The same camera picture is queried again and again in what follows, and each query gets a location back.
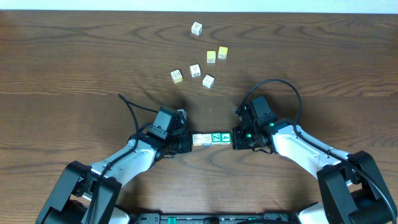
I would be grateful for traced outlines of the yellow sided wooden block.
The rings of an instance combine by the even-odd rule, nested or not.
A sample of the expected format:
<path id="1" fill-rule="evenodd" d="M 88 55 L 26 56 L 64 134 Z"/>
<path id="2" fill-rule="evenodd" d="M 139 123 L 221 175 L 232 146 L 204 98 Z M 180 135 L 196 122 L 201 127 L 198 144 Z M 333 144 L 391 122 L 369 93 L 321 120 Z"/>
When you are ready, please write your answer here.
<path id="1" fill-rule="evenodd" d="M 202 134 L 193 134 L 192 142 L 194 146 L 202 146 L 203 145 Z"/>

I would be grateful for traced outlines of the green number 4 block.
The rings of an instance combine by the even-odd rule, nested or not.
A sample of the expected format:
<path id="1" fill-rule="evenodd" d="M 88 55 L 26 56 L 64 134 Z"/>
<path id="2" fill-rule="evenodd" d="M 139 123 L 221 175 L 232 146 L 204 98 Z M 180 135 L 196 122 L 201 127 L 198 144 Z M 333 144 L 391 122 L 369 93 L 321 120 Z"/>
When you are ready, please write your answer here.
<path id="1" fill-rule="evenodd" d="M 230 133 L 221 133 L 221 143 L 222 144 L 231 144 L 231 134 Z"/>

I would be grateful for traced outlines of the green letter N block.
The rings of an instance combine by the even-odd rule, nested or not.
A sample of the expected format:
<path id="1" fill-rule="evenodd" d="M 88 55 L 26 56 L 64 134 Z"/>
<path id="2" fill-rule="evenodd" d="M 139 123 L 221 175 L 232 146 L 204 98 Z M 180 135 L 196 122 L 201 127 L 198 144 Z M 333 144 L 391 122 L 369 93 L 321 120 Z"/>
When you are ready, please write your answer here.
<path id="1" fill-rule="evenodd" d="M 212 133 L 211 134 L 212 145 L 221 144 L 221 133 Z"/>

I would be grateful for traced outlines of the blue sided wooden block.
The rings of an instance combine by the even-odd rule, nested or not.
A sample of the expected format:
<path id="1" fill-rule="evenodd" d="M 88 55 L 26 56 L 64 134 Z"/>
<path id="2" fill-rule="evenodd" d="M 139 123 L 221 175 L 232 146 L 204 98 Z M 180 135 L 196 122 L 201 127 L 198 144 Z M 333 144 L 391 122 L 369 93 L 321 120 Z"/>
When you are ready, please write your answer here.
<path id="1" fill-rule="evenodd" d="M 212 145 L 212 135 L 211 134 L 202 134 L 201 140 L 202 140 L 203 146 L 211 146 Z"/>

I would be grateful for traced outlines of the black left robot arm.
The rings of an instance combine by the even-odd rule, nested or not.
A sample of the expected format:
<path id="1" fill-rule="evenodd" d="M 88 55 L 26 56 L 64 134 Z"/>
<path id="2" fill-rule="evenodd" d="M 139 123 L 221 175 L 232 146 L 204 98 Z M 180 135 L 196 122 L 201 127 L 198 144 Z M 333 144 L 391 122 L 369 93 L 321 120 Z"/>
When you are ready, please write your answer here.
<path id="1" fill-rule="evenodd" d="M 138 129 L 126 146 L 90 165 L 66 166 L 40 211 L 37 223 L 131 223 L 117 207 L 122 187 L 156 162 L 192 151 L 185 110 L 161 107 L 153 123 Z"/>

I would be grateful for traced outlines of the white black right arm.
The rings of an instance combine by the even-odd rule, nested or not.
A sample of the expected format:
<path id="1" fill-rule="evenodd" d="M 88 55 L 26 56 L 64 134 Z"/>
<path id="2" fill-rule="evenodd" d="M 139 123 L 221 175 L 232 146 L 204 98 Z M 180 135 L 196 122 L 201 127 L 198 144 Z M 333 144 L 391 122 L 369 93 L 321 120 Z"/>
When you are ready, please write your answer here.
<path id="1" fill-rule="evenodd" d="M 300 223 L 396 223 L 397 207 L 373 159 L 350 154 L 307 134 L 287 119 L 233 129 L 235 150 L 268 147 L 314 176 L 322 202 L 297 212 Z"/>

